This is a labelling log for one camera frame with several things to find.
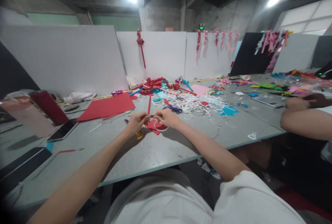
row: phone screen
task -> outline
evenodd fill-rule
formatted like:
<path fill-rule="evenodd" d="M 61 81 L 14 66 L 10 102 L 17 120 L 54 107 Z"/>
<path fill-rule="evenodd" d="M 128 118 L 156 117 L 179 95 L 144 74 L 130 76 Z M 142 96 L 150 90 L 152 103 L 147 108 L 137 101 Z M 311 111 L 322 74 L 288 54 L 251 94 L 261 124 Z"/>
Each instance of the phone screen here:
<path fill-rule="evenodd" d="M 77 118 L 73 118 L 68 120 L 66 123 L 64 123 L 60 129 L 58 129 L 52 136 L 50 136 L 47 141 L 51 141 L 51 140 L 56 140 L 56 139 L 61 139 L 64 138 L 69 131 L 71 131 L 71 129 L 76 125 L 76 119 Z"/>

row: hand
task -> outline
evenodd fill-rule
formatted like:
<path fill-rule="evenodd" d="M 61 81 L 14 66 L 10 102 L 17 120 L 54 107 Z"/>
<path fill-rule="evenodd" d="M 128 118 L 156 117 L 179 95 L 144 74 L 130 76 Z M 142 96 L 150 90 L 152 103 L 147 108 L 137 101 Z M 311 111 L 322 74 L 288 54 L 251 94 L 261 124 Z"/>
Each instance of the hand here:
<path fill-rule="evenodd" d="M 301 96 L 303 100 L 310 103 L 310 108 L 321 108 L 329 106 L 328 100 L 321 93 L 308 93 Z"/>
<path fill-rule="evenodd" d="M 125 128 L 125 131 L 128 132 L 130 136 L 133 136 L 142 128 L 143 124 L 149 124 L 150 117 L 151 116 L 146 112 L 132 114 Z"/>
<path fill-rule="evenodd" d="M 158 110 L 153 118 L 157 119 L 157 121 L 161 122 L 163 125 L 172 128 L 176 128 L 182 122 L 169 108 Z"/>
<path fill-rule="evenodd" d="M 294 97 L 294 98 L 290 98 L 286 101 L 286 107 L 288 109 L 292 109 L 292 108 L 299 108 L 299 109 L 309 109 L 310 107 L 310 103 L 307 100 L 303 100 L 300 97 Z"/>

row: white partition board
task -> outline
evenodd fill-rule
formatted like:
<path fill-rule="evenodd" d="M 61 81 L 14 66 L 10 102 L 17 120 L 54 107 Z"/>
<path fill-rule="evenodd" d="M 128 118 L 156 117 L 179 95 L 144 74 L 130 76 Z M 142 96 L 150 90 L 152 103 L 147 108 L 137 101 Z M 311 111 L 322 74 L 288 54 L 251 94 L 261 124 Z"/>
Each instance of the white partition board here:
<path fill-rule="evenodd" d="M 113 26 L 4 26 L 0 39 L 41 89 L 128 89 Z"/>
<path fill-rule="evenodd" d="M 287 47 L 284 45 L 281 49 L 273 73 L 310 68 L 318 38 L 318 35 L 291 34 Z"/>
<path fill-rule="evenodd" d="M 184 75 L 186 32 L 141 32 L 143 52 L 137 44 L 136 32 L 117 32 L 127 76 L 139 82 L 150 77 L 170 81 Z"/>
<path fill-rule="evenodd" d="M 225 36 L 222 50 L 220 51 L 220 36 L 218 47 L 215 45 L 215 34 L 208 33 L 204 52 L 204 33 L 201 33 L 201 43 L 198 60 L 196 62 L 197 33 L 187 33 L 186 63 L 184 78 L 193 80 L 194 78 L 206 79 L 227 76 L 233 54 L 227 50 L 227 36 Z"/>

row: white t-shirt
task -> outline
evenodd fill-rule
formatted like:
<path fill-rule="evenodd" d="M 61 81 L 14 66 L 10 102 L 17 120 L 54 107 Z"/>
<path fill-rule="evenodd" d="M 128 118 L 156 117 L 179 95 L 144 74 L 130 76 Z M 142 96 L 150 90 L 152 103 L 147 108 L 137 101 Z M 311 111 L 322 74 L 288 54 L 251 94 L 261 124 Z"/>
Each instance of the white t-shirt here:
<path fill-rule="evenodd" d="M 105 224 L 305 224 L 254 173 L 242 171 L 220 185 L 214 211 L 181 171 L 165 169 L 136 179 L 113 202 Z"/>
<path fill-rule="evenodd" d="M 332 114 L 332 106 L 324 107 L 324 108 L 316 108 L 316 110 L 321 110 L 326 113 Z M 325 147 L 321 151 L 321 156 L 324 160 L 332 163 L 332 141 L 328 141 Z"/>

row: green object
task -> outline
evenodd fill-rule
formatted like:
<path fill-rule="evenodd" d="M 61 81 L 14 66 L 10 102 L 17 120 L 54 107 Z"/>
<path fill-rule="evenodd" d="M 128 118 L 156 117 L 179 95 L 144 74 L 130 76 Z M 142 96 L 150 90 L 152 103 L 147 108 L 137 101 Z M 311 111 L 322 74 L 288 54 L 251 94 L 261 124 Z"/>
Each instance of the green object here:
<path fill-rule="evenodd" d="M 277 86 L 273 84 L 268 84 L 268 83 L 261 83 L 259 84 L 261 88 L 266 88 L 266 89 L 275 89 Z"/>
<path fill-rule="evenodd" d="M 115 31 L 133 31 L 141 28 L 139 17 L 91 16 L 94 25 L 113 25 Z"/>
<path fill-rule="evenodd" d="M 76 15 L 27 13 L 34 25 L 79 25 Z"/>

